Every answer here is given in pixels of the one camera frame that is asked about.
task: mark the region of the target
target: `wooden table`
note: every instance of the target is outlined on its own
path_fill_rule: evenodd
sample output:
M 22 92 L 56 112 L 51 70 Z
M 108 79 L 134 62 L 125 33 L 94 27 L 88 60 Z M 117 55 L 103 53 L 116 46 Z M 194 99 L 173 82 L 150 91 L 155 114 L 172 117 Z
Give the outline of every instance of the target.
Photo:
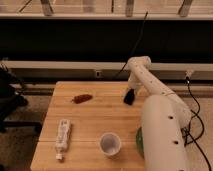
M 132 106 L 123 103 L 127 82 L 58 82 L 44 121 L 31 164 L 32 171 L 143 171 L 144 159 L 137 151 L 135 135 L 140 111 L 148 93 L 144 88 Z M 74 96 L 93 99 L 74 104 Z M 65 161 L 55 159 L 59 120 L 70 119 L 72 133 Z M 122 140 L 119 154 L 110 159 L 100 151 L 103 133 L 115 132 Z

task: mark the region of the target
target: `paper cup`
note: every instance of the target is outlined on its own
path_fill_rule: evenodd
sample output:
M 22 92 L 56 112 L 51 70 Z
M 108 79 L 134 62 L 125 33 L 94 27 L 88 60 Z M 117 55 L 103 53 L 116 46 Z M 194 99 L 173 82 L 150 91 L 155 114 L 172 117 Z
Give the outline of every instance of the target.
M 104 133 L 100 140 L 100 148 L 107 157 L 114 156 L 121 149 L 121 140 L 115 133 Z

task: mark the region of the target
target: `electrical outlet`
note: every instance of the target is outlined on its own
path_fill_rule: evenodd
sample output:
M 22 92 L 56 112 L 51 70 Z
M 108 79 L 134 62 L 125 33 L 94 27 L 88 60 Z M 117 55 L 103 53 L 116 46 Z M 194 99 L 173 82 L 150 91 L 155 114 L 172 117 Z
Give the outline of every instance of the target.
M 95 78 L 102 78 L 102 70 L 94 70 Z
M 192 74 L 194 73 L 195 71 L 193 69 L 188 69 L 186 70 L 186 76 L 185 78 L 191 78 Z

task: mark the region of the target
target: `wire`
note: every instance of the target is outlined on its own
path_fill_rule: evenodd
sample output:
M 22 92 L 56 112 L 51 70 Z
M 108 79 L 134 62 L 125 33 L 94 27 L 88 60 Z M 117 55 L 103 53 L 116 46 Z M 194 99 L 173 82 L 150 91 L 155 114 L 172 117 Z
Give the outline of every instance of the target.
M 198 102 L 198 100 L 194 97 L 194 95 L 193 95 L 192 92 L 191 92 L 191 89 L 190 89 L 190 79 L 189 79 L 189 77 L 186 77 L 186 82 L 187 82 L 187 87 L 188 87 L 189 94 L 190 94 L 190 96 L 194 99 L 194 101 L 196 102 L 196 104 L 197 104 L 197 106 L 198 106 L 197 112 L 195 112 L 194 110 L 191 110 L 191 112 L 192 112 L 194 115 L 192 116 L 191 121 L 190 121 L 189 126 L 188 126 L 188 132 L 190 132 L 190 131 L 191 131 L 191 122 L 192 122 L 192 120 L 196 117 L 196 118 L 200 121 L 200 123 L 201 123 L 201 132 L 200 132 L 199 135 L 195 138 L 195 140 L 197 141 L 198 139 L 200 139 L 200 138 L 203 136 L 203 134 L 204 134 L 204 132 L 205 132 L 205 125 L 204 125 L 204 123 L 203 123 L 203 120 L 202 120 L 201 117 L 199 116 L 199 113 L 200 113 L 200 103 Z M 185 134 L 185 136 L 184 136 L 184 139 L 185 139 L 184 146 L 187 146 L 187 145 L 193 143 L 192 140 L 188 142 L 188 136 L 189 136 L 189 135 L 187 135 L 187 134 Z
M 206 161 L 206 163 L 207 163 L 207 165 L 208 165 L 209 171 L 212 171 L 210 162 L 209 162 L 209 160 L 208 160 L 206 154 L 203 152 L 202 148 L 201 148 L 201 147 L 199 146 L 199 144 L 197 143 L 197 140 L 200 139 L 200 138 L 203 136 L 204 132 L 205 132 L 205 125 L 204 125 L 204 123 L 203 123 L 203 120 L 202 120 L 201 117 L 199 116 L 199 113 L 200 113 L 200 103 L 198 102 L 198 100 L 194 97 L 194 95 L 193 95 L 192 92 L 191 92 L 191 89 L 190 89 L 190 79 L 189 79 L 189 77 L 186 78 L 186 82 L 187 82 L 187 87 L 188 87 L 189 94 L 190 94 L 190 96 L 194 99 L 194 101 L 196 102 L 196 104 L 197 104 L 197 106 L 198 106 L 198 110 L 197 110 L 197 112 L 195 112 L 194 110 L 191 110 L 191 112 L 192 112 L 194 115 L 193 115 L 192 118 L 191 118 L 191 121 L 190 121 L 190 123 L 189 123 L 189 125 L 188 125 L 188 129 L 187 129 L 187 128 L 184 128 L 184 132 L 185 132 L 185 136 L 184 136 L 184 138 L 185 138 L 185 143 L 184 143 L 184 146 L 187 146 L 187 145 L 189 145 L 189 144 L 191 144 L 191 143 L 195 143 L 195 145 L 197 146 L 197 148 L 200 150 L 201 154 L 203 155 L 203 157 L 204 157 L 204 159 L 205 159 L 205 161 Z M 191 131 L 191 122 L 192 122 L 192 120 L 193 120 L 195 117 L 200 121 L 201 127 L 202 127 L 202 128 L 201 128 L 200 134 L 199 134 L 196 138 L 194 138 L 194 137 L 191 135 L 191 133 L 190 133 L 190 131 Z
M 21 9 L 19 9 L 18 12 L 22 12 L 31 2 L 32 2 L 32 0 L 28 0 L 28 1 L 23 5 L 23 7 L 21 7 Z
M 190 89 L 190 79 L 189 77 L 186 77 L 186 83 L 187 83 L 187 87 L 188 87 L 188 91 L 189 91 L 189 94 L 190 96 L 194 99 L 194 101 L 197 103 L 197 106 L 198 106 L 198 110 L 197 110 L 197 114 L 200 113 L 200 103 L 197 101 L 197 99 L 194 97 L 194 95 L 192 94 L 191 92 L 191 89 Z
M 186 132 L 186 134 L 188 134 L 191 137 L 192 141 L 195 143 L 195 145 L 197 146 L 197 148 L 200 150 L 201 154 L 203 155 L 203 157 L 204 157 L 204 159 L 205 159 L 205 161 L 206 161 L 206 163 L 208 165 L 209 171 L 212 171 L 211 164 L 210 164 L 210 162 L 209 162 L 206 154 L 203 152 L 202 148 L 197 143 L 196 139 L 190 134 L 190 132 L 187 129 L 185 129 L 185 132 Z
M 132 57 L 135 53 L 135 50 L 137 49 L 139 43 L 141 42 L 142 38 L 143 38 L 143 33 L 144 33 L 144 27 L 145 27 L 145 22 L 147 20 L 147 16 L 148 16 L 148 11 L 146 12 L 145 16 L 144 16 L 144 19 L 143 19 L 143 24 L 142 24 L 142 27 L 140 29 L 140 33 L 139 33 L 139 36 L 138 36 L 138 39 L 137 41 L 135 42 L 135 45 L 133 46 L 132 48 L 132 51 L 130 53 L 130 57 Z M 125 64 L 123 65 L 123 67 L 120 69 L 120 71 L 117 72 L 117 74 L 115 74 L 112 79 L 115 80 L 120 74 L 121 72 L 124 70 L 124 68 L 126 67 L 127 65 L 127 62 L 128 60 L 125 62 Z

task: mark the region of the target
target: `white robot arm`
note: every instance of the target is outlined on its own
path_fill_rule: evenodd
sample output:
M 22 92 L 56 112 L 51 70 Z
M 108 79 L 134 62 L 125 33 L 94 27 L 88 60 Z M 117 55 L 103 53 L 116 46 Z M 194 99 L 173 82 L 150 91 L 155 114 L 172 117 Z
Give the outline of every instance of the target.
M 146 68 L 149 57 L 133 57 L 128 83 L 137 93 L 141 85 L 150 96 L 142 107 L 142 136 L 146 171 L 189 171 L 181 128 L 191 120 L 189 107 Z

